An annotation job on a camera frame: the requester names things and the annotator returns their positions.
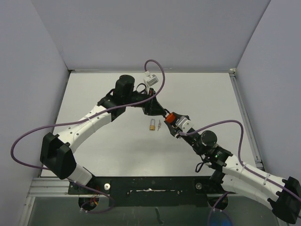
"small metal object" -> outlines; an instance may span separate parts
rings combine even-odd
[[[108,191],[111,188],[111,185],[109,183],[106,183],[103,187],[106,191]]]
[[[158,131],[159,131],[160,128],[161,128],[161,121],[159,120],[159,123],[158,123]]]
[[[202,184],[201,184],[201,183],[197,183],[197,184],[196,184],[196,188],[197,188],[198,190],[202,189]]]
[[[150,121],[150,130],[155,130],[155,129],[156,129],[156,120],[151,119],[151,121]]]

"white knob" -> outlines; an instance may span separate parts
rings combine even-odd
[[[110,188],[111,188],[111,185],[110,185],[110,184],[105,184],[105,185],[104,185],[104,189],[105,189],[106,191],[108,191]]]

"padlock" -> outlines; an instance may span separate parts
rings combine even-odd
[[[154,119],[151,119],[151,121],[150,121],[150,130],[155,130],[156,129],[156,120],[154,120]]]

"glass panel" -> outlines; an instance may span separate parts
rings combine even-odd
[[[101,198],[95,210],[106,208]],[[78,198],[37,197],[29,226],[206,226],[210,208],[116,207],[103,214],[79,212]],[[226,212],[236,226],[278,226],[276,217],[265,206],[241,196],[230,196]],[[212,215],[211,226],[232,226],[220,212]]]

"white wall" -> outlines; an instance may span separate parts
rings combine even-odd
[[[236,67],[270,0],[32,0],[69,69]]]
[[[272,0],[237,81],[266,169],[301,181],[301,1]]]
[[[31,179],[38,171],[9,155],[14,140],[54,122],[68,71],[30,0],[0,1],[0,225],[19,221]],[[17,146],[16,156],[38,164],[46,131]]]

